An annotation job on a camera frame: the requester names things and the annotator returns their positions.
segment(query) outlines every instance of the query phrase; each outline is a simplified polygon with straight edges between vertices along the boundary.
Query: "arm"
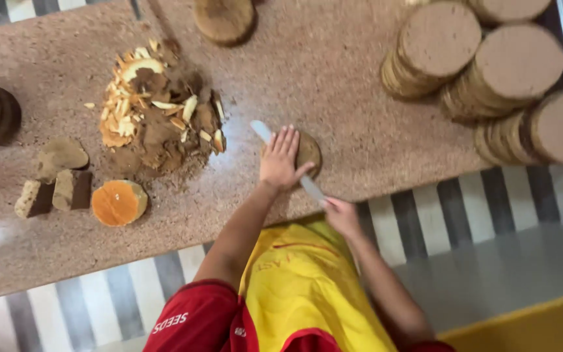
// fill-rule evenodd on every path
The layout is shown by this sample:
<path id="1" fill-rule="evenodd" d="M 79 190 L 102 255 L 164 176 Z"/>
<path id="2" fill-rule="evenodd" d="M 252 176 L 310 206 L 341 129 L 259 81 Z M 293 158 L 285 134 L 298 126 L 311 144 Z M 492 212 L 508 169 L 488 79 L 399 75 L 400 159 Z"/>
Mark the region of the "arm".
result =
<path id="1" fill-rule="evenodd" d="M 258 240 L 264 220 L 281 191 L 291 188 L 314 165 L 295 170 L 299 132 L 284 126 L 273 133 L 260 163 L 260 182 L 234 212 L 201 263 L 194 281 L 220 279 L 236 290 L 249 256 Z"/>
<path id="2" fill-rule="evenodd" d="M 328 198 L 327 220 L 345 237 L 376 305 L 377 315 L 401 350 L 435 339 L 421 308 L 364 235 L 355 205 Z"/>

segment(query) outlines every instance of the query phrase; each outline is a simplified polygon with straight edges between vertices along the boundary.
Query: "red sleeve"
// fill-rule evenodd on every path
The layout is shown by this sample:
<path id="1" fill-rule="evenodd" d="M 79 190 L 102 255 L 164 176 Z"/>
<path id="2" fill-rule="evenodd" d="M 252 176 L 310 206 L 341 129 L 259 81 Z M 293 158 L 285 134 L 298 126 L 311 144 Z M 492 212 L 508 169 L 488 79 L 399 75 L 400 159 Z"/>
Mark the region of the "red sleeve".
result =
<path id="1" fill-rule="evenodd" d="M 455 352 L 455 348 L 442 341 L 427 341 L 417 343 L 405 352 Z"/>
<path id="2" fill-rule="evenodd" d="M 219 352 L 229 337 L 238 295 L 221 280 L 200 280 L 171 297 L 143 352 Z"/>

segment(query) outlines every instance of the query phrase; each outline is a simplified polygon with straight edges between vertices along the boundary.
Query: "white knife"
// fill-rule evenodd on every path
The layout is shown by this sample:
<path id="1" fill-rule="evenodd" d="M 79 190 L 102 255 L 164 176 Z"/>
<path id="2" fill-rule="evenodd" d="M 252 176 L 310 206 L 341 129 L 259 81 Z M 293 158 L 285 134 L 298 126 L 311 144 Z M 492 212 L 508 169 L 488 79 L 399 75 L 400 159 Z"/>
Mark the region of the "white knife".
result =
<path id="1" fill-rule="evenodd" d="M 271 141 L 271 130 L 262 121 L 251 121 L 251 128 L 255 131 L 255 133 L 258 134 L 258 136 L 260 136 L 264 143 Z M 314 183 L 314 181 L 310 179 L 310 176 L 301 176 L 301 180 L 299 180 L 299 182 L 301 183 L 301 186 L 303 186 L 307 194 L 310 195 L 314 200 L 316 200 L 319 205 L 323 200 L 325 200 L 325 195 L 318 188 L 316 183 Z"/>

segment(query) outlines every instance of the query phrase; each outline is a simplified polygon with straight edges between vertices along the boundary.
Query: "yellow apron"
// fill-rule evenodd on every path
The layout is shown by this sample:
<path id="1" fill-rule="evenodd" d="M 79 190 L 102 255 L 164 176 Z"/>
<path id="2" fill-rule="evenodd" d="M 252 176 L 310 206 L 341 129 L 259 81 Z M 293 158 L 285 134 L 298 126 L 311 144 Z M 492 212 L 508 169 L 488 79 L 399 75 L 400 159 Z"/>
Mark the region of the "yellow apron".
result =
<path id="1" fill-rule="evenodd" d="M 266 228 L 240 282 L 260 351 L 295 332 L 329 333 L 343 352 L 396 351 L 360 286 L 344 239 L 323 220 Z"/>

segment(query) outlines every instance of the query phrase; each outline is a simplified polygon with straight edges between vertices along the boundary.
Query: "brown countertop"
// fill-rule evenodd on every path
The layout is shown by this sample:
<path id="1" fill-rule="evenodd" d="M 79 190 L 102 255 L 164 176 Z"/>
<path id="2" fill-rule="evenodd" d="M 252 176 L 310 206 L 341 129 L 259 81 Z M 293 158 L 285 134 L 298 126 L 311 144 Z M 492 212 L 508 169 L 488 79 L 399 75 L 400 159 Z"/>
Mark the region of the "brown countertop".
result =
<path id="1" fill-rule="evenodd" d="M 126 1 L 0 27 L 0 86 L 23 108 L 18 141 L 0 147 L 0 295 L 188 247 L 215 238 L 257 180 L 260 141 L 248 122 L 294 123 L 319 142 L 324 192 L 364 200 L 479 170 L 471 132 L 432 104 L 405 104 L 382 91 L 380 62 L 392 47 L 403 0 L 265 1 L 244 46 L 217 48 L 201 39 L 191 1 L 161 0 L 184 53 L 222 92 L 228 151 L 212 156 L 179 193 L 167 177 L 147 189 L 152 211 L 124 228 L 102 226 L 91 212 L 16 217 L 14 202 L 34 174 L 31 160 L 50 137 L 79 139 L 95 185 L 106 180 L 97 129 L 116 52 L 159 37 L 134 22 Z M 299 190 L 282 197 L 268 222 L 317 212 Z"/>

